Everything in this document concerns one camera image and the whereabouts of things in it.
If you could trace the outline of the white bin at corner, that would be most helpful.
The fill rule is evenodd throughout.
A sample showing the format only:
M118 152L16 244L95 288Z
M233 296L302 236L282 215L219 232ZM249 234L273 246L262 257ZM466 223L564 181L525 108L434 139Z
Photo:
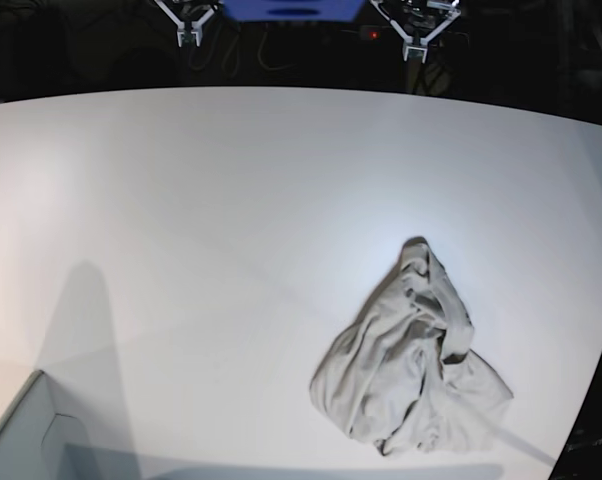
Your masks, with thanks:
M127 418L33 372L0 417L0 479L141 479Z

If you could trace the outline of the blue box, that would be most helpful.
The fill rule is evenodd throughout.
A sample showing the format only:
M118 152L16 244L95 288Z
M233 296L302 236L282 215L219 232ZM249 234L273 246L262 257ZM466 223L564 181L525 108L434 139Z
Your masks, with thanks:
M240 22L351 22L364 0L225 0L226 12Z

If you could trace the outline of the black power strip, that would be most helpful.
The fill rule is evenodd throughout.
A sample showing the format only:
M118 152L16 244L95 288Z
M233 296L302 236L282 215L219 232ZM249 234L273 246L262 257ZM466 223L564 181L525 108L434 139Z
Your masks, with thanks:
M418 31L410 29L408 26L404 26L403 30L409 36L418 36L420 38L425 38L429 34L429 31ZM382 26L364 24L352 30L352 33L356 34L362 41L377 41L384 37L388 37L392 33L395 33L395 30L390 25ZM461 38L463 40L470 41L471 35L460 30L444 30L437 35L436 40L448 38Z

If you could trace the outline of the grey t-shirt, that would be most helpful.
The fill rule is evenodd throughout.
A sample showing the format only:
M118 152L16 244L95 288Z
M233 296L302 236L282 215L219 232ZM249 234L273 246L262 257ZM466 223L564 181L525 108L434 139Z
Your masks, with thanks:
M321 360L311 402L383 457L488 450L514 395L473 351L474 333L443 264L410 239Z

